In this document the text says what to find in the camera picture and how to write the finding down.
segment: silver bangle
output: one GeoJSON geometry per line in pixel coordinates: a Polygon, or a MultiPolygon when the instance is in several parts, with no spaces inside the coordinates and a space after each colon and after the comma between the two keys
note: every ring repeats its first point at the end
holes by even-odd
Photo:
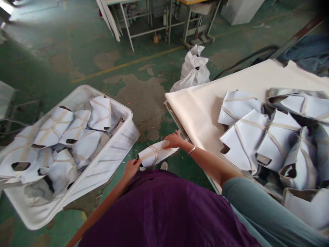
{"type": "Polygon", "coordinates": [[[194,146],[194,147],[191,149],[191,151],[188,152],[187,155],[190,155],[190,154],[194,151],[195,148],[196,148],[196,146],[194,146]]]}

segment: black cable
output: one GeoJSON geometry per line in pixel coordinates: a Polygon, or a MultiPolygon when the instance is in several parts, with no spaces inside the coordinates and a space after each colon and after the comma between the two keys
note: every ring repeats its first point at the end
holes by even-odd
{"type": "Polygon", "coordinates": [[[250,54],[248,57],[245,57],[243,59],[241,59],[239,62],[237,62],[235,65],[231,66],[231,67],[228,67],[227,69],[223,70],[222,72],[220,72],[217,76],[215,76],[215,78],[213,79],[216,80],[217,78],[219,78],[222,74],[224,74],[225,72],[229,71],[230,69],[242,64],[243,62],[247,61],[248,59],[252,58],[253,56],[255,55],[258,55],[260,53],[264,53],[266,51],[270,51],[270,50],[273,50],[273,52],[271,52],[267,57],[266,59],[268,59],[274,52],[276,52],[277,50],[279,49],[279,47],[277,45],[269,45],[269,46],[266,46],[258,51],[255,51],[254,53],[250,54]]]}

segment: plastic crate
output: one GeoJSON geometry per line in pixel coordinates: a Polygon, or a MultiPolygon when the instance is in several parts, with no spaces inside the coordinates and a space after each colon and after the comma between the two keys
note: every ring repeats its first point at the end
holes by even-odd
{"type": "MultiPolygon", "coordinates": [[[[75,111],[82,102],[100,95],[104,94],[88,85],[79,86],[35,125],[41,125],[60,105],[75,111]]],[[[133,113],[129,108],[113,99],[111,99],[111,107],[122,114],[125,122],[65,194],[56,197],[49,204],[30,207],[25,202],[24,187],[4,189],[28,229],[36,230],[45,226],[64,206],[106,183],[133,147],[140,136],[132,120],[133,113]]],[[[0,162],[9,148],[8,146],[0,152],[0,162]]]]}

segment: gray-green sleeve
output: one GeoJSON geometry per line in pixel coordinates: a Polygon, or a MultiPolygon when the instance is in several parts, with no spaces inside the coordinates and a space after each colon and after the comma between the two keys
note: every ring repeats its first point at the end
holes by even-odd
{"type": "Polygon", "coordinates": [[[232,204],[240,221],[262,246],[329,246],[329,240],[247,178],[228,180],[223,186],[222,195],[232,204]]]}

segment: purple clothing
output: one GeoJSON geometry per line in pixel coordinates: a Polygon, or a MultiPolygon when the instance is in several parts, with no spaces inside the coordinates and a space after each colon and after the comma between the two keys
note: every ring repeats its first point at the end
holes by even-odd
{"type": "Polygon", "coordinates": [[[163,170],[138,172],[88,229],[84,246],[259,246],[230,203],[163,170]]]}

